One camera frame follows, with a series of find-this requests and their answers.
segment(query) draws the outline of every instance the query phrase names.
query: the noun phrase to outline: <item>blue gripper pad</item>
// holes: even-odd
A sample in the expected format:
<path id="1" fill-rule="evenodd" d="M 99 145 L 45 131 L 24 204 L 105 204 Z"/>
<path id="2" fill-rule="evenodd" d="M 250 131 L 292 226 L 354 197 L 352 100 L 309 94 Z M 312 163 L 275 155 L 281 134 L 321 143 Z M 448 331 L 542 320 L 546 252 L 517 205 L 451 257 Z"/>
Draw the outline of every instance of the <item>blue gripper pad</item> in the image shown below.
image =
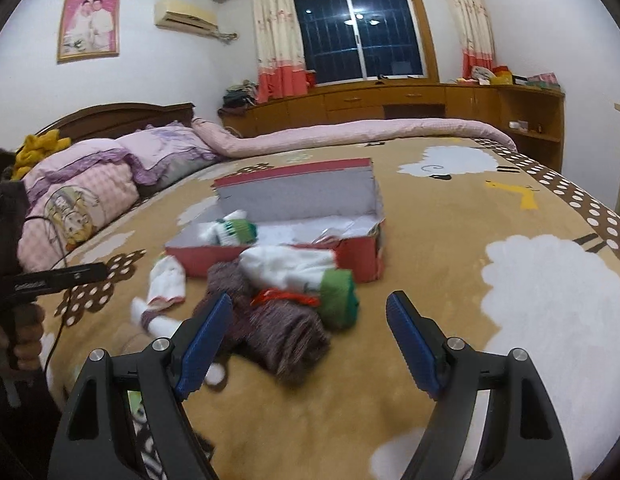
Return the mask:
<path id="1" fill-rule="evenodd" d="M 417 387 L 437 400 L 442 386 L 437 380 L 435 358 L 407 308 L 414 307 L 404 305 L 396 294 L 390 294 L 385 303 L 385 316 Z"/>
<path id="2" fill-rule="evenodd" d="M 232 300 L 224 294 L 210 311 L 183 356 L 181 377 L 174 388 L 178 400 L 187 399 L 189 394 L 196 392 L 203 385 L 205 374 L 231 322 Z"/>

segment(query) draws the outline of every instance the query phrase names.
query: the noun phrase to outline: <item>yellow stuffed toy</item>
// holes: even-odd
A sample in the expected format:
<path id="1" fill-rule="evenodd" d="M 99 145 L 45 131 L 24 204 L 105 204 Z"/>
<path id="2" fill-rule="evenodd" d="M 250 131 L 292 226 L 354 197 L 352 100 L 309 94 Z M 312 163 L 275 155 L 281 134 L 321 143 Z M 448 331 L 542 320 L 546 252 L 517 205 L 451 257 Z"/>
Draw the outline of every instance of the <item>yellow stuffed toy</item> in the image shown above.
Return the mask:
<path id="1" fill-rule="evenodd" d="M 42 136 L 29 135 L 17 152 L 12 179 L 21 180 L 34 166 L 47 156 L 70 146 L 70 139 L 59 139 L 59 130 L 50 130 Z"/>

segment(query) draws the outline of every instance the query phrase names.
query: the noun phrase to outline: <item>window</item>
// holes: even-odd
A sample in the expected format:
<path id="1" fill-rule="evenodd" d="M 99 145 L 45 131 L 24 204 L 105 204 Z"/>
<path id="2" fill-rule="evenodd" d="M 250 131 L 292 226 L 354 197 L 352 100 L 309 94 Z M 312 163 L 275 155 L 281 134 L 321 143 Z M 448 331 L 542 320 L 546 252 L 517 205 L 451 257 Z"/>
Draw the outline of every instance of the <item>window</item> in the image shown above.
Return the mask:
<path id="1" fill-rule="evenodd" d="M 411 0 L 295 0 L 295 7 L 305 63 L 316 70 L 317 83 L 379 75 L 438 79 L 428 74 L 427 48 L 417 25 L 422 20 Z M 431 43 L 429 28 L 427 39 Z"/>

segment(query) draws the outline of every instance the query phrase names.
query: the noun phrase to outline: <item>air conditioner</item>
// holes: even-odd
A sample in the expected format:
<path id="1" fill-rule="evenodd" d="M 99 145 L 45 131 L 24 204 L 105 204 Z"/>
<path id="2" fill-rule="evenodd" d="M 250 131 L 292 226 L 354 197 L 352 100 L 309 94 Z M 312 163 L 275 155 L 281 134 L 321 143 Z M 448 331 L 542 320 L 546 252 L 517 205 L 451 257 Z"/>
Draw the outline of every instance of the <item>air conditioner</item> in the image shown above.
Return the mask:
<path id="1" fill-rule="evenodd" d="M 192 32 L 202 36 L 210 36 L 219 31 L 214 12 L 178 0 L 158 2 L 154 6 L 154 23 L 157 27 Z"/>

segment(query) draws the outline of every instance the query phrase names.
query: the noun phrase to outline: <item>metal screw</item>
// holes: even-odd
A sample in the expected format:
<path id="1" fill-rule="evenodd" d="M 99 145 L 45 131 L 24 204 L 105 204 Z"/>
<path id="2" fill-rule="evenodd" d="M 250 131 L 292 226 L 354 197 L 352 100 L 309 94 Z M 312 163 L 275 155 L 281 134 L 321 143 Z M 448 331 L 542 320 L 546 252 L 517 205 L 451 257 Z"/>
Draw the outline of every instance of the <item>metal screw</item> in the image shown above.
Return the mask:
<path id="1" fill-rule="evenodd" d="M 447 340 L 447 345 L 452 350 L 463 350 L 465 348 L 465 341 L 460 337 L 451 337 Z"/>
<path id="2" fill-rule="evenodd" d="M 166 339 L 165 337 L 155 339 L 152 343 L 152 348 L 157 352 L 162 352 L 163 350 L 168 348 L 168 346 L 170 346 L 170 340 Z"/>
<path id="3" fill-rule="evenodd" d="M 515 348 L 512 350 L 512 357 L 517 361 L 525 361 L 527 359 L 527 352 L 522 348 Z"/>
<path id="4" fill-rule="evenodd" d="M 103 349 L 97 348 L 96 350 L 90 352 L 90 361 L 101 361 L 105 354 L 106 352 Z"/>

